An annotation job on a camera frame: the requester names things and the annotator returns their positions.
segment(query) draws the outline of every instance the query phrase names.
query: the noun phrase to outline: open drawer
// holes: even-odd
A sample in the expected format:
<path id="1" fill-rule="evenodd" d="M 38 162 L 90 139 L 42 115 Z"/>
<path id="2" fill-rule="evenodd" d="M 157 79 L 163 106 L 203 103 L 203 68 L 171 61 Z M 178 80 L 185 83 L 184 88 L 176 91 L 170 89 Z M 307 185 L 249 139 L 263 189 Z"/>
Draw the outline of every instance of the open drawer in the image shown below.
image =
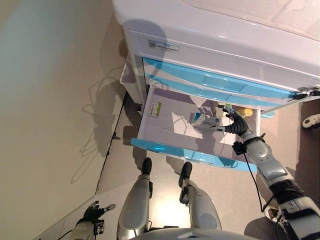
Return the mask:
<path id="1" fill-rule="evenodd" d="M 248 170 L 243 155 L 236 155 L 232 144 L 240 138 L 231 133 L 212 132 L 191 124 L 193 113 L 216 115 L 219 103 L 172 89 L 151 86 L 145 103 L 137 138 L 131 144 L 152 152 L 217 167 Z M 235 110 L 240 107 L 232 105 Z M 252 131 L 259 135 L 260 110 L 245 117 Z M 222 118 L 222 125 L 231 124 Z"/>

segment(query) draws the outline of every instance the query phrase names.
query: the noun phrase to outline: sticker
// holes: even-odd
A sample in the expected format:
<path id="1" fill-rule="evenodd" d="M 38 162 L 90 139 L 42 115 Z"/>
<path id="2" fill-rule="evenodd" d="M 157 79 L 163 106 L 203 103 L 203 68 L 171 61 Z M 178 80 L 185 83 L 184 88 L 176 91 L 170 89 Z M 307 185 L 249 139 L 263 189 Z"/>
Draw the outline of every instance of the sticker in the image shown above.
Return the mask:
<path id="1" fill-rule="evenodd" d="M 159 117 L 161 102 L 153 102 L 149 111 L 149 116 Z"/>

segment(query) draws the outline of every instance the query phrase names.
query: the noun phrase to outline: blue drawer trim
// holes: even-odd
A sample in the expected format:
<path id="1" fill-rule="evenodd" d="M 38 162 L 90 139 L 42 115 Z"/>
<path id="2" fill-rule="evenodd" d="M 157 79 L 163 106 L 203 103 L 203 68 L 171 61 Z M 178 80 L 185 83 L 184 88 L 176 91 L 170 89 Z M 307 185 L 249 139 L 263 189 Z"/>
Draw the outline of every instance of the blue drawer trim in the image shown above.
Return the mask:
<path id="1" fill-rule="evenodd" d="M 198 151 L 188 150 L 185 148 L 179 148 L 174 146 L 169 146 L 157 142 L 145 141 L 137 138 L 131 139 L 131 144 L 146 149 L 155 153 L 162 153 L 168 155 L 174 155 L 177 157 L 183 157 L 186 160 L 194 161 L 194 162 L 204 162 L 215 167 L 221 168 L 233 168 L 242 171 L 249 171 L 247 163 L 237 160 L 232 160 L 225 157 L 219 157 L 215 155 L 210 155 Z M 254 164 L 250 164 L 251 171 L 256 172 L 257 167 Z"/>
<path id="2" fill-rule="evenodd" d="M 290 98 L 296 94 L 277 87 L 267 86 L 209 71 L 198 70 L 149 58 L 143 59 L 148 64 L 172 76 L 214 89 L 225 90 L 232 93 L 280 99 Z"/>
<path id="3" fill-rule="evenodd" d="M 192 85 L 186 85 L 180 82 L 176 81 L 170 81 L 161 77 L 153 76 L 150 74 L 145 74 L 145 76 L 161 83 L 166 86 L 169 86 L 170 88 L 182 91 L 184 93 L 200 96 L 206 99 L 211 99 L 215 101 L 220 102 L 228 102 L 228 103 L 234 103 L 234 104 L 243 104 L 243 105 L 252 105 L 252 106 L 271 106 L 275 107 L 279 104 L 274 102 L 266 102 L 261 100 L 256 100 L 252 98 L 246 98 L 242 96 L 235 96 L 231 95 L 229 93 L 219 92 L 219 91 L 212 91 L 208 89 L 203 89 L 200 87 L 192 86 Z"/>

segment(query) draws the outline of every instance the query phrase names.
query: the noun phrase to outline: cabinet drawer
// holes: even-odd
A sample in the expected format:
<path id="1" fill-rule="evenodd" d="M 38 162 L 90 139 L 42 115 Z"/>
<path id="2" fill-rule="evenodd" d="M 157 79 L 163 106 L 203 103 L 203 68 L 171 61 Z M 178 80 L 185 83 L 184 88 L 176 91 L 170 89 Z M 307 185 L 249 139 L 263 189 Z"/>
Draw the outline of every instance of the cabinet drawer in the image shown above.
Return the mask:
<path id="1" fill-rule="evenodd" d="M 188 94 L 242 107 L 268 110 L 286 104 L 296 94 L 274 86 L 149 58 L 143 59 L 143 67 L 146 82 L 150 85 L 159 83 Z"/>
<path id="2" fill-rule="evenodd" d="M 247 171 L 244 156 L 236 155 L 232 148 L 235 141 L 240 141 L 237 135 L 212 132 L 191 124 L 193 113 L 215 116 L 218 105 L 211 99 L 151 86 L 138 136 L 131 140 L 131 144 L 188 161 Z M 236 110 L 240 108 L 234 104 L 232 107 Z M 246 121 L 250 129 L 259 135 L 260 111 L 254 109 Z M 231 123 L 229 118 L 223 118 L 223 125 Z"/>

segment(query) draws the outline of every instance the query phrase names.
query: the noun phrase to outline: cable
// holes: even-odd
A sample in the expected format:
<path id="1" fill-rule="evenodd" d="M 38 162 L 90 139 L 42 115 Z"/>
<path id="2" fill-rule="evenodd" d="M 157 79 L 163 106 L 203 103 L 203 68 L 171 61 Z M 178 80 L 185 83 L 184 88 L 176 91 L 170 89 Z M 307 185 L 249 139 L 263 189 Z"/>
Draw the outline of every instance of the cable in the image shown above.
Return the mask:
<path id="1" fill-rule="evenodd" d="M 270 199 L 266 202 L 266 204 L 263 206 L 261 212 L 263 213 L 266 208 L 270 205 L 271 201 L 275 198 L 275 196 L 270 197 Z"/>
<path id="2" fill-rule="evenodd" d="M 148 231 L 150 231 L 150 229 L 152 227 L 152 221 L 149 220 L 148 222 L 150 223 L 150 227 L 149 227 Z"/>
<path id="3" fill-rule="evenodd" d="M 57 240 L 60 240 L 60 239 L 62 239 L 65 235 L 67 235 L 68 233 L 70 233 L 70 232 L 72 232 L 72 230 L 70 230 L 70 231 L 67 231 L 65 234 L 63 234 L 61 237 L 59 237 Z"/>
<path id="4" fill-rule="evenodd" d="M 261 212 L 263 212 L 262 202 L 261 202 L 261 198 L 260 198 L 260 193 L 259 193 L 259 189 L 258 189 L 257 182 L 256 182 L 256 180 L 255 180 L 254 175 L 252 174 L 252 171 L 251 171 L 251 168 L 250 168 L 250 165 L 249 165 L 249 162 L 248 162 L 248 159 L 247 159 L 246 154 L 244 153 L 243 155 L 244 155 L 244 158 L 245 158 L 246 164 L 248 165 L 248 168 L 249 168 L 249 171 L 250 171 L 251 177 L 252 177 L 252 179 L 253 179 L 253 182 L 254 182 L 254 185 L 255 185 L 255 188 L 256 188 L 256 193 L 258 194 L 259 203 L 260 203 L 260 210 L 261 210 Z"/>
<path id="5" fill-rule="evenodd" d="M 279 225 L 279 221 L 280 221 L 281 218 L 282 218 L 282 215 L 280 215 L 280 216 L 276 219 L 276 223 L 275 223 L 275 235 L 276 235 L 276 238 L 277 238 L 278 240 L 280 240 L 279 232 L 278 232 L 278 225 Z"/>

